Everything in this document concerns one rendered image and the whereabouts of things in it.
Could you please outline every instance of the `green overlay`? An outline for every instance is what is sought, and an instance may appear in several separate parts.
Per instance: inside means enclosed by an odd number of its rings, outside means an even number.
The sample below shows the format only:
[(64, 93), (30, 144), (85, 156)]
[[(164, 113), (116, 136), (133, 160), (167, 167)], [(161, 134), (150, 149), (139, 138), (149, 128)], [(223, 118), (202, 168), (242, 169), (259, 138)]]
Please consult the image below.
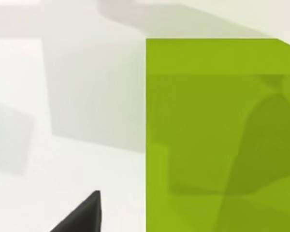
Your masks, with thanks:
[(290, 46), (146, 44), (147, 232), (290, 232)]

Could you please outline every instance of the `lime green block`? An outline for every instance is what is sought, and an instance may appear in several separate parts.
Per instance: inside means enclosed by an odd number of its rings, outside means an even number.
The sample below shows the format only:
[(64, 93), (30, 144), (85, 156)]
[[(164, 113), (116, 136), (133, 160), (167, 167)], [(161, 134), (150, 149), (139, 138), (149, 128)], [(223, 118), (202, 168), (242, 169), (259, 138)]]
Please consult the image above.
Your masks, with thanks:
[(290, 232), (290, 46), (151, 39), (147, 232)]

